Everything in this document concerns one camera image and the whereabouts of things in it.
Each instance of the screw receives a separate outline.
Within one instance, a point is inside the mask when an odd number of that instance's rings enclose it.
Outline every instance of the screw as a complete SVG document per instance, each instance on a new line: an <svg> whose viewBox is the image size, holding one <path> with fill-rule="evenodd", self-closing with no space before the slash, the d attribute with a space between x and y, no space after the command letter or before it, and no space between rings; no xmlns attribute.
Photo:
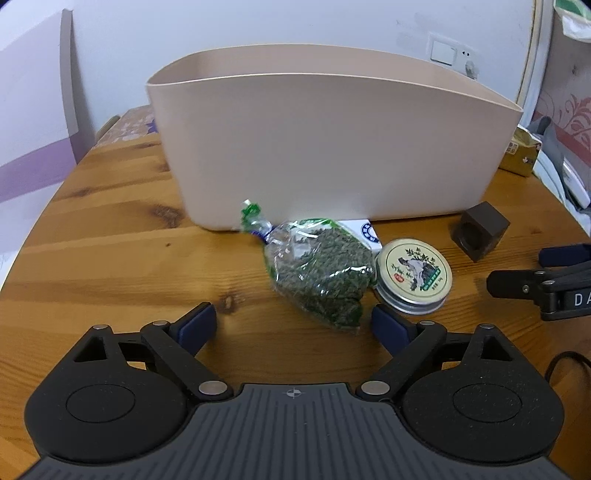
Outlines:
<svg viewBox="0 0 591 480"><path fill-rule="evenodd" d="M390 385L380 380L369 380L361 385L361 390L367 395L384 395L390 390Z"/></svg>
<svg viewBox="0 0 591 480"><path fill-rule="evenodd" d="M208 380L199 385L199 391L203 395L220 395L227 389L228 386L219 380Z"/></svg>

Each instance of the black cable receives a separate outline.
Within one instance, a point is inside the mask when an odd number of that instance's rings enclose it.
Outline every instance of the black cable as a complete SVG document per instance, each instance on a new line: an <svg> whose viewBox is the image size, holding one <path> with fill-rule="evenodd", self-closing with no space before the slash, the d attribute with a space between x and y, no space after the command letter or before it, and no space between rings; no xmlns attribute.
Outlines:
<svg viewBox="0 0 591 480"><path fill-rule="evenodd" d="M548 368L546 369L546 373L544 374L544 379L550 383L550 377L556 368L556 364L560 362L563 358L572 358L573 360L577 361L580 364L587 365L591 368L591 360L589 360L586 356L581 355L578 352L573 352L568 350L566 352L559 353L556 355L548 364Z"/></svg>

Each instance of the wooden table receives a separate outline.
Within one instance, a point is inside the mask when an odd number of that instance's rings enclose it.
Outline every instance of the wooden table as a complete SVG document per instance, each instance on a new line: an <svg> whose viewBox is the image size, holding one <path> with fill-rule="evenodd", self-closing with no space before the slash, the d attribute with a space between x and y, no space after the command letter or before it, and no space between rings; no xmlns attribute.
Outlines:
<svg viewBox="0 0 591 480"><path fill-rule="evenodd" d="M588 238L534 177L499 170L485 199L511 226L477 264L450 239L455 215L378 222L375 230L382 243L410 236L448 259L452 292L429 315L448 330L494 323L541 372L563 350L589 355L589 319L544 323L532 303L493 299L485 288L491 270L533 268L540 248ZM137 331L156 319L174 320L204 300L216 305L219 330L199 359L234 386L355 385L389 358L367 328L357 336L335 332L271 291L256 238L193 225L157 135L100 147L47 206L0 293L0 478L15 478L37 458L22 419L25 402L91 325ZM367 294L364 302L369 310L376 300ZM589 374L563 361L552 384L566 418L551 457L574 478L588 480Z"/></svg>

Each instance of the light switch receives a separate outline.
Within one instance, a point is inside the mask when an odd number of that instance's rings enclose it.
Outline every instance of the light switch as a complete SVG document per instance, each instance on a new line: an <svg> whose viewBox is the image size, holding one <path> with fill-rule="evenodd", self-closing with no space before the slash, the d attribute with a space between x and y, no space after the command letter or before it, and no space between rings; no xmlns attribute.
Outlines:
<svg viewBox="0 0 591 480"><path fill-rule="evenodd" d="M453 65L456 59L456 49L437 40L433 40L433 48L431 49L431 60L444 63L445 65Z"/></svg>

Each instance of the wall outlet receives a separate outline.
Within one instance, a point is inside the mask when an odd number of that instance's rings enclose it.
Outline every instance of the wall outlet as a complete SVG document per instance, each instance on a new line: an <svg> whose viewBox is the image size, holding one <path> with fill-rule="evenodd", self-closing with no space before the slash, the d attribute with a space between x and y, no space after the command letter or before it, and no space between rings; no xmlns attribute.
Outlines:
<svg viewBox="0 0 591 480"><path fill-rule="evenodd" d="M431 52L433 51L434 41L448 45L454 50L456 50L456 55L452 65L441 63L431 59ZM456 72L459 72L462 75L466 75L467 77L470 77L473 80L478 80L480 68L482 67L482 58L477 50L466 44L460 43L457 40L447 38L435 33L429 34L429 39L427 42L427 59L432 61L433 63L437 63L448 69L455 70Z"/></svg>

